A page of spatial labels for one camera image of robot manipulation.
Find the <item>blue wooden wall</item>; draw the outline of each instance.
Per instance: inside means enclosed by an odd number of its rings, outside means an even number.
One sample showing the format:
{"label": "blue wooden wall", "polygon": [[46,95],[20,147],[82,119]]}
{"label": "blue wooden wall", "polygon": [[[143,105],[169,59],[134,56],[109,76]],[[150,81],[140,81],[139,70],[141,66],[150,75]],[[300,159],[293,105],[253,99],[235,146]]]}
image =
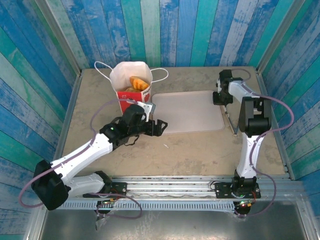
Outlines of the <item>blue wooden wall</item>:
{"label": "blue wooden wall", "polygon": [[[294,176],[320,218],[320,1],[305,0],[262,73],[270,96],[288,104],[294,124],[281,132]],[[279,126],[290,121],[274,104]]]}
{"label": "blue wooden wall", "polygon": [[31,210],[18,194],[54,157],[75,79],[35,1],[0,0],[0,240],[23,238]]}
{"label": "blue wooden wall", "polygon": [[257,66],[293,0],[47,0],[81,69]]}

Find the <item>cable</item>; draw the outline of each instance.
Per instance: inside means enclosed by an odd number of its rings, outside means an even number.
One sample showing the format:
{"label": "cable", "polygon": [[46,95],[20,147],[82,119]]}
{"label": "cable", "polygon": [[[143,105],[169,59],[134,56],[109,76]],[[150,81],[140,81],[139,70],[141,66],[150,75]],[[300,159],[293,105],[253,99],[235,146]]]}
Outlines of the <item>cable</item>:
{"label": "cable", "polygon": [[244,68],[234,68],[234,69],[231,69],[231,71],[243,71],[243,72],[246,72],[249,76],[246,79],[243,79],[242,82],[246,82],[251,78],[251,73],[248,70],[244,69]]}
{"label": "cable", "polygon": [[[285,104],[283,101],[281,101],[281,100],[279,100],[279,99],[276,99],[276,98],[274,98],[274,97],[272,97],[272,96],[265,96],[265,95],[257,94],[257,93],[255,93],[255,92],[251,91],[251,89],[247,88],[243,83],[244,83],[244,82],[242,82],[242,84],[241,84],[242,87],[243,87],[244,89],[246,89],[248,92],[250,92],[251,94],[256,95],[256,96],[258,96],[258,97],[262,97],[262,98],[265,98],[265,99],[270,99],[270,100],[272,100],[272,101],[275,101],[275,102],[283,105],[283,106],[289,111],[290,116],[291,116],[291,121],[290,121],[289,124],[287,124],[287,125],[285,125],[285,126],[283,126],[283,127],[276,128],[276,129],[270,129],[270,130],[262,133],[260,136],[258,136],[257,139],[254,141],[254,144],[253,144],[252,149],[251,149],[251,151],[250,151],[249,160],[250,160],[250,166],[252,167],[252,169],[253,169],[257,174],[264,175],[264,176],[268,177],[269,179],[271,179],[271,181],[272,181],[272,183],[273,183],[273,186],[274,186],[273,197],[272,197],[270,203],[268,204],[268,206],[266,206],[263,210],[261,210],[261,211],[259,211],[259,212],[256,212],[256,213],[253,213],[253,214],[248,215],[248,216],[251,216],[251,217],[252,217],[252,216],[257,216],[257,215],[263,214],[265,211],[267,211],[267,210],[271,207],[271,205],[274,203],[274,201],[275,201],[275,199],[276,199],[276,195],[277,195],[277,185],[276,185],[276,181],[272,178],[272,176],[270,176],[270,175],[268,175],[268,174],[266,174],[266,173],[263,173],[263,172],[259,171],[259,170],[256,169],[256,168],[254,167],[254,165],[253,165],[252,156],[253,156],[255,147],[256,147],[256,145],[257,145],[257,142],[258,142],[258,140],[259,140],[260,138],[263,138],[265,135],[267,135],[267,134],[269,134],[269,133],[273,133],[273,132],[277,132],[277,131],[282,131],[282,130],[284,130],[284,129],[287,129],[287,128],[291,127],[291,125],[294,123],[295,115],[294,115],[293,111],[291,110],[291,108],[290,108],[287,104]],[[234,212],[235,212],[240,218],[244,218],[244,217],[247,216],[246,214],[239,214],[236,210],[234,210]]]}
{"label": "cable", "polygon": [[130,103],[133,103],[133,104],[137,104],[136,101],[130,100],[130,99],[114,99],[114,100],[108,101],[108,102],[106,102],[105,104],[103,104],[103,105],[93,114],[93,116],[92,116],[92,118],[91,118],[91,120],[90,120],[90,129],[91,129],[92,132],[93,132],[93,137],[92,137],[90,143],[89,143],[83,150],[81,150],[80,152],[78,152],[77,154],[73,155],[72,157],[64,160],[63,162],[59,163],[58,165],[56,165],[56,166],[54,166],[54,167],[52,167],[52,168],[50,168],[50,169],[42,172],[41,174],[39,174],[39,175],[35,176],[33,179],[31,179],[31,180],[22,188],[22,190],[20,191],[19,196],[18,196],[18,202],[19,202],[19,204],[20,204],[22,207],[27,208],[27,209],[33,209],[33,208],[37,208],[37,207],[40,207],[40,206],[43,205],[42,202],[40,202],[40,203],[38,203],[38,204],[36,204],[36,205],[27,205],[27,204],[24,204],[24,203],[22,202],[22,196],[23,196],[23,194],[25,193],[25,191],[27,190],[27,188],[28,188],[32,183],[34,183],[35,181],[37,181],[38,179],[40,179],[40,178],[42,178],[43,176],[51,173],[52,171],[54,171],[54,170],[56,170],[57,168],[61,167],[63,164],[66,164],[67,162],[71,161],[72,159],[80,156],[80,155],[83,154],[85,151],[87,151],[87,150],[90,148],[90,146],[91,146],[91,145],[95,142],[95,140],[96,140],[97,132],[96,132],[96,130],[95,130],[95,129],[93,128],[93,126],[92,126],[92,123],[93,123],[95,117],[96,117],[96,116],[99,114],[99,112],[100,112],[102,109],[104,109],[106,106],[108,106],[108,105],[110,105],[110,104],[117,103],[117,102],[130,102]]}
{"label": "cable", "polygon": [[133,199],[132,197],[130,196],[127,196],[127,195],[123,195],[123,194],[118,194],[118,193],[90,193],[91,195],[97,195],[97,196],[105,196],[105,197],[124,197],[124,198],[127,198],[131,201],[133,201],[135,204],[138,205],[140,211],[139,211],[139,214],[137,216],[121,216],[121,215],[117,215],[117,214],[102,214],[99,212],[99,208],[103,207],[105,204],[100,204],[99,206],[97,206],[95,212],[98,216],[101,216],[101,217],[114,217],[114,218],[119,218],[119,219],[129,219],[129,220],[134,220],[134,219],[138,219],[142,216],[142,206],[141,204]]}

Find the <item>tabletop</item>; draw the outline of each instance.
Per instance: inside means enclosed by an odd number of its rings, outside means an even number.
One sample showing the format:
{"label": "tabletop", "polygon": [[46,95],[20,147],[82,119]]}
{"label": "tabletop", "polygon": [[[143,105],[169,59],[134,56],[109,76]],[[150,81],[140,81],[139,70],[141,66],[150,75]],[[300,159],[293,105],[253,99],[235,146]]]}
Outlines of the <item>tabletop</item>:
{"label": "tabletop", "polygon": [[[260,92],[255,69],[243,67],[251,73],[249,87]],[[151,95],[188,91],[216,91],[216,80],[223,69],[238,67],[168,67],[169,77],[152,85]],[[102,69],[108,76],[109,69]],[[234,77],[247,78],[241,70],[233,70]],[[153,71],[153,79],[164,77],[162,71]],[[92,138],[89,122],[105,102],[117,98],[110,82],[95,69],[85,69],[73,111],[63,154],[77,149]],[[234,100],[227,111],[234,125],[238,123],[241,104]],[[98,131],[115,117],[121,116],[119,104],[108,106],[96,117],[93,127]],[[121,146],[97,159],[79,176],[104,171],[109,176],[211,176],[233,175],[238,166],[242,136],[234,136],[228,119],[222,111],[224,129],[211,132],[166,134],[160,137],[141,135],[133,146]],[[268,134],[262,142],[257,168],[267,174],[285,173],[275,137]]]}

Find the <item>bag handle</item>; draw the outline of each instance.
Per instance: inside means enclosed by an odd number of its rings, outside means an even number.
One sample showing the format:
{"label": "bag handle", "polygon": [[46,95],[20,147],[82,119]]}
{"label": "bag handle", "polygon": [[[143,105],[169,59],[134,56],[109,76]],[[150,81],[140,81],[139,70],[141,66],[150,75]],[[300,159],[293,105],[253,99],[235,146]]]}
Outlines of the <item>bag handle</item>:
{"label": "bag handle", "polygon": [[101,61],[95,61],[95,62],[94,62],[94,68],[95,68],[95,70],[97,70],[102,76],[104,76],[106,79],[108,79],[108,80],[110,81],[110,83],[111,83],[110,78],[107,77],[106,75],[104,75],[104,74],[97,68],[97,63],[98,63],[98,64],[102,64],[102,65],[110,68],[111,71],[113,70],[112,67],[110,67],[109,65],[107,65],[107,64],[105,64],[105,63],[103,63],[103,62],[101,62]]}
{"label": "bag handle", "polygon": [[156,81],[152,81],[151,84],[156,83],[156,82],[160,82],[160,81],[162,81],[162,80],[165,80],[165,79],[169,76],[169,72],[168,72],[166,69],[164,69],[164,68],[161,68],[161,67],[159,67],[159,68],[154,68],[154,69],[151,69],[150,71],[152,72],[152,71],[154,71],[154,70],[164,70],[164,71],[166,71],[166,76],[165,76],[164,78],[162,78],[162,79],[159,79],[159,80],[156,80]]}

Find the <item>robotic arm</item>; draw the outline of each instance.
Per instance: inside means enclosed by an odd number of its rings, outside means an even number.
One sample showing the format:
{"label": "robotic arm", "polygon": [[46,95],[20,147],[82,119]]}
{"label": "robotic arm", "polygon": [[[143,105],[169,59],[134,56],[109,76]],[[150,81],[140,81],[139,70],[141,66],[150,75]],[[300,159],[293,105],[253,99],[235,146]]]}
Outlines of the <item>robotic arm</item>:
{"label": "robotic arm", "polygon": [[[125,110],[123,116],[116,117],[101,128],[91,145],[90,140],[67,156],[51,163],[45,160],[39,162],[36,165],[34,177],[78,154],[31,185],[47,209],[54,210],[68,198],[75,196],[88,193],[110,193],[112,181],[104,172],[97,171],[89,176],[75,177],[75,175],[96,159],[125,145],[130,137],[136,137],[134,144],[140,134],[161,136],[168,124],[159,119],[157,124],[154,120],[149,120],[149,115],[154,112],[154,109],[155,105],[152,103],[132,104]],[[88,145],[90,147],[79,154]]]}
{"label": "robotic arm", "polygon": [[218,91],[213,93],[215,105],[227,105],[233,103],[235,97],[240,103],[239,129],[242,132],[242,151],[240,162],[234,172],[231,184],[215,183],[217,198],[257,198],[261,197],[257,184],[256,167],[259,149],[264,137],[261,137],[252,154],[250,164],[250,152],[259,135],[271,128],[271,100],[255,94],[242,78],[232,76],[231,70],[223,70],[217,80]]}

